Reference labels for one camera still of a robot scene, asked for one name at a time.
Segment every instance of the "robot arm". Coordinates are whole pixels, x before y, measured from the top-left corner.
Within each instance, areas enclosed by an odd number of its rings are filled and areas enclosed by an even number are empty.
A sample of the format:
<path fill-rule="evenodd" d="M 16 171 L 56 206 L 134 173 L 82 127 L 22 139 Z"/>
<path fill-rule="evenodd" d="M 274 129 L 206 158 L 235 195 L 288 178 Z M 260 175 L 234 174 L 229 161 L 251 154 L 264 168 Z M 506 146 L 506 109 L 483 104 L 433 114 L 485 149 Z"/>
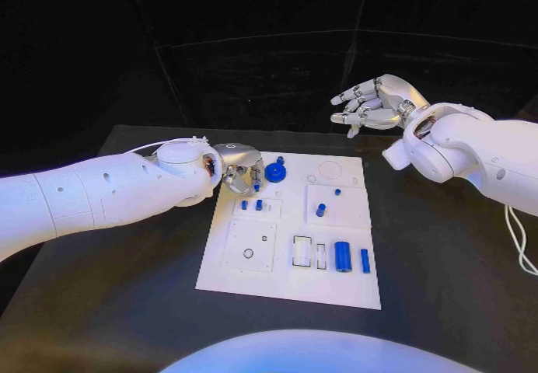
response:
<path fill-rule="evenodd" d="M 375 98 L 356 106 L 355 100 L 365 99 L 359 88 L 371 90 L 372 86 Z M 384 151 L 397 170 L 412 163 L 437 183 L 461 177 L 485 196 L 538 215 L 538 124 L 493 120 L 474 108 L 451 103 L 430 106 L 410 83 L 392 75 L 358 85 L 330 102 L 336 105 L 348 99 L 345 112 L 330 120 L 352 125 L 350 138 L 362 125 L 404 128 L 402 138 Z M 372 101 L 375 105 L 363 108 Z M 385 122 L 372 122 L 373 114 L 375 118 L 385 116 Z"/>
<path fill-rule="evenodd" d="M 0 179 L 0 261 L 60 235 L 125 225 L 173 206 L 196 204 L 212 196 L 222 175 L 229 189 L 252 193 L 228 168 L 251 166 L 252 185 L 260 188 L 264 164 L 249 146 L 210 148 L 205 138 L 159 144 L 148 158 L 130 151 Z M 216 148 L 228 149 L 225 157 Z"/>

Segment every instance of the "table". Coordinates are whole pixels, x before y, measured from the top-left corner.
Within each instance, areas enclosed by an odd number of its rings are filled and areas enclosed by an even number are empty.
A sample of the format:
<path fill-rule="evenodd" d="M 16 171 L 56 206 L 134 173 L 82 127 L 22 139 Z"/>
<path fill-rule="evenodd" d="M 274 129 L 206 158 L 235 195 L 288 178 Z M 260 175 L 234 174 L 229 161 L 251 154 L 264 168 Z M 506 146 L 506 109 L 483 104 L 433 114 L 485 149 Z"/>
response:
<path fill-rule="evenodd" d="M 376 336 L 492 372 L 538 363 L 538 279 L 516 263 L 499 203 L 464 180 L 395 172 L 391 136 L 117 126 L 101 155 L 206 135 L 261 151 L 363 158 L 382 310 L 195 290 L 216 196 L 43 245 L 0 320 L 4 371 L 157 371 L 234 336 Z M 531 247 L 535 218 L 519 213 Z"/>

